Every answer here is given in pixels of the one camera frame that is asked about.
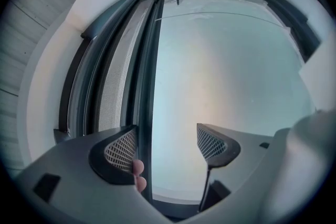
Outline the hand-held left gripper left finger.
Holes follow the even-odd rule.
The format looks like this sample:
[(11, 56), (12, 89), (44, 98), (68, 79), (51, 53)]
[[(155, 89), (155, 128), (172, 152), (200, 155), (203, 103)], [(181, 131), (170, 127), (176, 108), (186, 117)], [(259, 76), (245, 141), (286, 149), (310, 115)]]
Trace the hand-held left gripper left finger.
[(52, 224), (168, 224), (135, 186), (134, 125), (57, 144), (15, 179), (27, 201)]

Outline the black window frame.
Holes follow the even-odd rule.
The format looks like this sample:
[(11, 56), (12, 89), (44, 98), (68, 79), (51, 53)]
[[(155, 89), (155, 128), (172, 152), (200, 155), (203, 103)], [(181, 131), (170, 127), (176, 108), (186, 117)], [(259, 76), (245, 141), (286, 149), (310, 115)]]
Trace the black window frame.
[(186, 20), (195, 13), (182, 7), (175, 15), (172, 1), (164, 0), (154, 85), (153, 200), (148, 203), (168, 222), (188, 218), (197, 222), (207, 179), (207, 164), (197, 146), (197, 124), (273, 136), (279, 125), (301, 115), (295, 109), (281, 118), (279, 105), (266, 109), (265, 93), (282, 88), (279, 78), (251, 87), (263, 73), (256, 66), (257, 58), (242, 61), (237, 55), (242, 49), (274, 59), (276, 49), (289, 57), (298, 49), (299, 58), (306, 60), (318, 38), (306, 16), (286, 0), (241, 1), (258, 9), (265, 1), (266, 17), (229, 13), (225, 19), (220, 9), (207, 12), (209, 23), (196, 20), (187, 26)]

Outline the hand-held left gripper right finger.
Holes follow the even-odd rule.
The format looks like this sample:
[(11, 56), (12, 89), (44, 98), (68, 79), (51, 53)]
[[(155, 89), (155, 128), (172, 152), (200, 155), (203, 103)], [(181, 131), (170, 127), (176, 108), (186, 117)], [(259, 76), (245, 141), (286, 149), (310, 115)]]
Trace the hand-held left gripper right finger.
[(197, 146), (207, 164), (197, 224), (267, 224), (263, 210), (288, 132), (265, 136), (197, 124)]

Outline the roller blind with bottom bar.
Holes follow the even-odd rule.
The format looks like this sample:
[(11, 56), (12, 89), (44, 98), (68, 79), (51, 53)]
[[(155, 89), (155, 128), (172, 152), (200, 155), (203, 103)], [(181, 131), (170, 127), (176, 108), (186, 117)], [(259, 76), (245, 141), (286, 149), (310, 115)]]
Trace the roller blind with bottom bar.
[[(153, 200), (155, 70), (164, 0), (120, 0), (81, 34), (61, 92), (57, 145), (91, 142), (84, 160), (114, 186), (128, 185), (131, 160), (144, 162)], [(133, 156), (128, 145), (134, 146)]]

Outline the person's left hand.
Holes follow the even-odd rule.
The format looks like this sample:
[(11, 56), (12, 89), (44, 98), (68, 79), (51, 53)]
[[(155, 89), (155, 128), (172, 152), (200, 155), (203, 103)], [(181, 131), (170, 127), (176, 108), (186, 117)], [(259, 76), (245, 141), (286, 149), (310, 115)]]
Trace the person's left hand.
[(143, 162), (139, 159), (135, 159), (133, 161), (132, 172), (133, 172), (133, 176), (134, 176), (135, 186), (136, 186), (138, 192), (140, 192), (140, 193), (142, 193), (147, 186), (146, 179), (141, 176), (143, 171), (144, 171)]

